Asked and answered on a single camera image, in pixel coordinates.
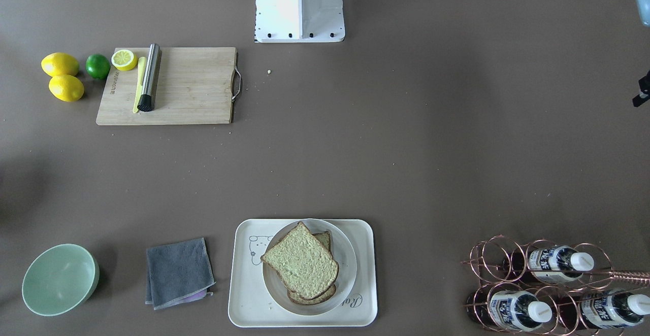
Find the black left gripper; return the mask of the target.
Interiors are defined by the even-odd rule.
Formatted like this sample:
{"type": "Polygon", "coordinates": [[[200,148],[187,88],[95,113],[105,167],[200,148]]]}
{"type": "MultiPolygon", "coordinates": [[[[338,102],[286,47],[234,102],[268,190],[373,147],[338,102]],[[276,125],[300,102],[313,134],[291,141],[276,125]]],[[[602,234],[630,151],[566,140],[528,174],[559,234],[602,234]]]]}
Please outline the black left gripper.
{"type": "Polygon", "coordinates": [[[632,98],[632,105],[634,107],[640,107],[641,105],[643,105],[645,102],[648,101],[649,79],[650,79],[650,70],[648,70],[647,74],[638,81],[640,86],[640,93],[632,98]]]}

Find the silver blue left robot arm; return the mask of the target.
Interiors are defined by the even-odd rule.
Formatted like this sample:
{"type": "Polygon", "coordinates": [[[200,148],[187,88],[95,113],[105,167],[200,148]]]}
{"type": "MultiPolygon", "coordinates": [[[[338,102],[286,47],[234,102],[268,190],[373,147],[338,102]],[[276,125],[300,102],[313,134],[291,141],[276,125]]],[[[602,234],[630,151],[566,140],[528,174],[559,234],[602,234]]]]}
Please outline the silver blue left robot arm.
{"type": "MultiPolygon", "coordinates": [[[[649,0],[636,0],[638,14],[640,15],[641,24],[649,28],[649,0]]],[[[645,76],[638,80],[639,92],[632,98],[634,107],[640,107],[649,100],[649,71],[645,76]]]]}

